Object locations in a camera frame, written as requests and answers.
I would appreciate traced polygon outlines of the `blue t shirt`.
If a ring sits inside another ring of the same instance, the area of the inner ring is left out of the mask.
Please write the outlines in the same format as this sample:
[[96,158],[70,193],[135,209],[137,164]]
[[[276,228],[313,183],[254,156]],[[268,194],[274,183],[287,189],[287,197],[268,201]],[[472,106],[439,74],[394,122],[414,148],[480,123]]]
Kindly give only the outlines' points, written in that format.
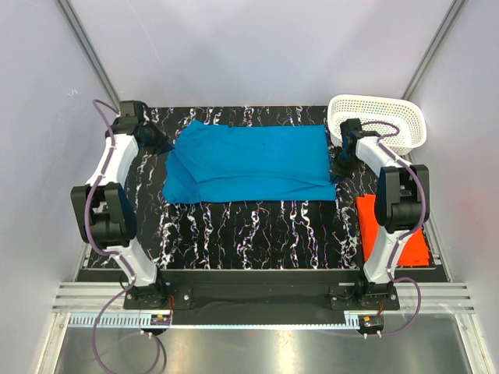
[[191,122],[165,162],[169,203],[334,201],[323,125]]

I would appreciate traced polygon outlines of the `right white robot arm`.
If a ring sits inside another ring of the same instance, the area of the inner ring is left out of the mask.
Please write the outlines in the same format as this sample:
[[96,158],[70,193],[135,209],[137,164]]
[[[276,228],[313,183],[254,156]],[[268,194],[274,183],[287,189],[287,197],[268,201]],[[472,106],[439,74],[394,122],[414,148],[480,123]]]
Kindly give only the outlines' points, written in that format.
[[391,297],[395,268],[407,241],[429,217],[429,170],[423,164],[410,164],[384,144],[399,134],[388,122],[379,122],[394,130],[381,135],[365,130],[358,118],[340,124],[342,145],[335,150],[332,181],[351,178],[362,161],[377,175],[374,215],[379,225],[377,238],[363,275],[355,283],[352,299],[371,309]]

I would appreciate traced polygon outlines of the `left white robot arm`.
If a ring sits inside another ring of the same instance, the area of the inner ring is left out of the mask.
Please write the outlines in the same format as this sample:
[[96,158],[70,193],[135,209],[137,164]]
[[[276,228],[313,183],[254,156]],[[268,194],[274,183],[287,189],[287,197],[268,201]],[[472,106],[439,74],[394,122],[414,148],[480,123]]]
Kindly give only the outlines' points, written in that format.
[[136,238],[136,215],[124,185],[140,151],[162,155],[173,145],[151,121],[144,102],[122,101],[115,114],[113,122],[105,122],[104,153],[95,172],[72,188],[70,199],[83,241],[127,276],[127,298],[158,309],[168,300],[168,286]]

